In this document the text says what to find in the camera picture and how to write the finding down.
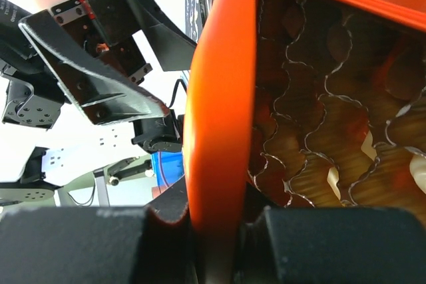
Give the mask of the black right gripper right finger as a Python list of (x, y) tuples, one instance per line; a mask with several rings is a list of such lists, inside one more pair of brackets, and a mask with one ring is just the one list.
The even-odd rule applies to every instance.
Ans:
[(425, 228), (396, 208), (267, 208), (236, 283), (424, 283)]

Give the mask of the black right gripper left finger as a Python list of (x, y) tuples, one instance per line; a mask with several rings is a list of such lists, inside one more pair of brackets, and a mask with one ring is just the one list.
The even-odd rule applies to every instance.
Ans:
[(1, 219), (2, 283), (189, 283), (184, 184), (142, 207), (21, 208)]

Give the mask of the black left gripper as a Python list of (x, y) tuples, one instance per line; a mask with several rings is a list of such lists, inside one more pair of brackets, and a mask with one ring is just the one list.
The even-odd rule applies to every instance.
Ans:
[[(84, 17), (101, 43), (119, 47), (142, 31), (163, 71), (190, 68), (196, 43), (155, 0), (69, 0), (51, 8), (60, 25)], [(19, 28), (55, 76), (59, 88), (92, 124), (106, 126), (170, 111), (161, 99), (92, 57), (47, 10), (19, 21)]]

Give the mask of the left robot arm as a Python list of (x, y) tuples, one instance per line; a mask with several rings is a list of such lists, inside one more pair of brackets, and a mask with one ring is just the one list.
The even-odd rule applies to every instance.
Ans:
[(196, 43), (155, 0), (1, 0), (1, 206), (65, 196), (91, 172), (94, 193), (157, 151), (179, 152), (183, 118), (142, 82), (152, 72), (142, 33), (164, 71), (190, 67)]

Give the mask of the orange box lid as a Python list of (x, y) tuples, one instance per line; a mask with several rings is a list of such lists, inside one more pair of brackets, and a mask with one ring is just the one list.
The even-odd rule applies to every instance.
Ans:
[(236, 231), (244, 201), (256, 60), (255, 0), (214, 0), (192, 59), (184, 166), (192, 224)]

